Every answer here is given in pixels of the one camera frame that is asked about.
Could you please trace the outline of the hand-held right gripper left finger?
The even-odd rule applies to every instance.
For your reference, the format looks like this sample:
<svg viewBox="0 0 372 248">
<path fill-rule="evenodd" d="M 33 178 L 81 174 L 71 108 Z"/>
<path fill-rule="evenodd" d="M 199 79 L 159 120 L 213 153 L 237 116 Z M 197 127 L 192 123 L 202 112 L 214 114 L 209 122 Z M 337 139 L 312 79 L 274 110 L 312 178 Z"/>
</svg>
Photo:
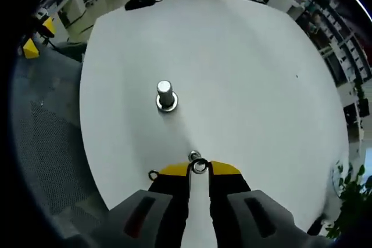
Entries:
<svg viewBox="0 0 372 248">
<path fill-rule="evenodd" d="M 138 190 L 111 209 L 92 232 L 75 237 L 76 247 L 180 247 L 188 218 L 189 162 L 156 174 L 148 190 Z"/>
</svg>

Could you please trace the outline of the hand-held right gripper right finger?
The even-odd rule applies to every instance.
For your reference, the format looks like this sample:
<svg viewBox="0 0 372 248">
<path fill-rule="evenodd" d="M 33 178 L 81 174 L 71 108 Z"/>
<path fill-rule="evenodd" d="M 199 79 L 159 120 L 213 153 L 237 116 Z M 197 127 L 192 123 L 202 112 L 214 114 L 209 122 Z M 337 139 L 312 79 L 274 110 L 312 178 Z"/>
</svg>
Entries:
<svg viewBox="0 0 372 248">
<path fill-rule="evenodd" d="M 218 247 L 329 247 L 295 225 L 293 215 L 260 190 L 251 190 L 232 165 L 209 163 L 210 216 Z"/>
</svg>

